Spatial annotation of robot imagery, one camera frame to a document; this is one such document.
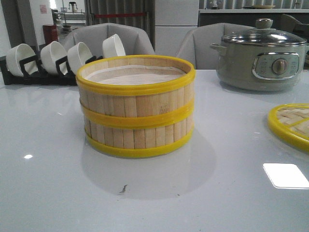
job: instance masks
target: yellow band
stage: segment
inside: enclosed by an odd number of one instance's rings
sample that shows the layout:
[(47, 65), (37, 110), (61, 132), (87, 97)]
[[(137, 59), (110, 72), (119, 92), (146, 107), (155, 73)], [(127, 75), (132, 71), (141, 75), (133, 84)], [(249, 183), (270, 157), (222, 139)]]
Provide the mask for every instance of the yellow band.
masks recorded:
[(145, 158), (145, 157), (152, 157), (152, 156), (158, 156), (163, 155), (169, 152), (172, 152), (181, 146), (183, 146), (185, 143), (189, 141), (189, 139), (192, 136), (194, 127), (187, 133), (183, 138), (180, 140), (177, 140), (176, 142), (165, 145), (165, 146), (158, 146), (158, 147), (152, 147), (152, 148), (144, 148), (144, 149), (127, 149), (127, 148), (117, 148), (112, 146), (107, 146), (102, 143), (99, 143), (98, 141), (92, 139), (87, 133), (87, 139), (89, 143), (97, 150), (106, 152), (111, 155), (119, 156), (119, 157), (126, 157), (126, 158)]
[[(147, 85), (107, 85), (96, 83), (93, 81), (86, 80), (82, 77), (82, 71), (85, 68), (88, 68), (95, 63), (100, 62), (108, 62), (110, 60), (117, 60), (117, 59), (126, 59), (126, 58), (157, 58), (157, 59), (171, 59), (174, 61), (178, 61), (183, 65), (190, 68), (190, 71), (183, 76), (166, 82), (160, 82), (155, 84), (147, 84)], [(195, 69), (193, 65), (184, 59), (175, 58), (175, 57), (167, 57), (167, 56), (158, 56), (158, 55), (131, 55), (125, 57), (115, 57), (115, 58), (107, 58), (104, 60), (97, 60), (91, 63), (88, 63), (81, 67), (76, 75), (76, 82), (79, 87), (86, 89), (88, 91), (92, 91), (95, 93), (100, 94), (107, 94), (107, 95), (116, 95), (116, 96), (140, 96), (140, 95), (151, 95), (151, 94), (158, 94), (173, 91), (179, 89), (187, 84), (193, 82), (195, 77)]]
[(147, 129), (156, 128), (174, 124), (187, 118), (193, 113), (194, 99), (188, 104), (165, 114), (146, 116), (146, 117), (116, 117), (108, 116), (87, 109), (81, 103), (83, 113), (86, 118), (94, 123), (104, 125), (106, 127), (122, 128), (122, 129)]

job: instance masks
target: gray chair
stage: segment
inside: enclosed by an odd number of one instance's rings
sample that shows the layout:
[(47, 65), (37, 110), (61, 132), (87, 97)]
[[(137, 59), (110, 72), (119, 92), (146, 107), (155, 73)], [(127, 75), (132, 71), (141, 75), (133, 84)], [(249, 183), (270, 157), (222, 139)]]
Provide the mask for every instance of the gray chair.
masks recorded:
[(296, 18), (288, 14), (282, 14), (280, 18), (280, 28), (281, 30), (287, 32), (293, 32), (295, 26), (301, 24)]
[(102, 56), (102, 43), (108, 37), (118, 34), (126, 55), (154, 54), (154, 48), (147, 33), (140, 29), (115, 23), (104, 23), (78, 28), (70, 32), (61, 42), (68, 51), (79, 42), (84, 42), (92, 55)]
[(219, 44), (223, 35), (250, 28), (252, 27), (230, 23), (198, 27), (186, 34), (176, 57), (191, 62), (196, 69), (216, 69), (219, 54), (210, 45)]

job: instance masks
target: black dish rack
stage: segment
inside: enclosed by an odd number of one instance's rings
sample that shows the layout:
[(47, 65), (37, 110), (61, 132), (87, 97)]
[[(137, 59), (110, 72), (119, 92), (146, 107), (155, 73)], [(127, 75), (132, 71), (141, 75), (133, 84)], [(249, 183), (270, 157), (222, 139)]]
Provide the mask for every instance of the black dish rack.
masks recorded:
[[(92, 61), (102, 59), (103, 57), (93, 56), (86, 61), (90, 63)], [(27, 73), (25, 64), (35, 61), (38, 71), (34, 73)], [(66, 63), (68, 72), (63, 74), (60, 70), (60, 64)], [(20, 85), (60, 85), (60, 86), (76, 86), (75, 74), (71, 71), (69, 66), (68, 57), (58, 59), (56, 62), (56, 69), (58, 75), (49, 74), (43, 67), (42, 61), (37, 55), (22, 59), (19, 61), (20, 69), (24, 76), (14, 76), (8, 70), (6, 65), (6, 56), (0, 58), (0, 68), (5, 85), (20, 84)]]

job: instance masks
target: red box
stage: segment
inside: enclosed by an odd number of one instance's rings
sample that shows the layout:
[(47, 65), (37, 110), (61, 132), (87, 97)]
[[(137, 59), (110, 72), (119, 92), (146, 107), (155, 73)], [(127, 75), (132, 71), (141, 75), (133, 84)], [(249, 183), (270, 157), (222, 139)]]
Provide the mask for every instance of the red box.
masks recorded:
[(43, 25), (43, 32), (46, 45), (50, 44), (52, 41), (58, 41), (56, 25)]

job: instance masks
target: control knob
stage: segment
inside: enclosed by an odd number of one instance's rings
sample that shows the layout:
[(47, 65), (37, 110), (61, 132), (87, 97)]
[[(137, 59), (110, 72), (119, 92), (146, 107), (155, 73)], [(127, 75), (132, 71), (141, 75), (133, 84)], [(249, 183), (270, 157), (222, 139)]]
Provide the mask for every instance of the control knob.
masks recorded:
[(272, 70), (275, 74), (283, 74), (288, 68), (288, 62), (285, 59), (277, 59), (272, 63)]

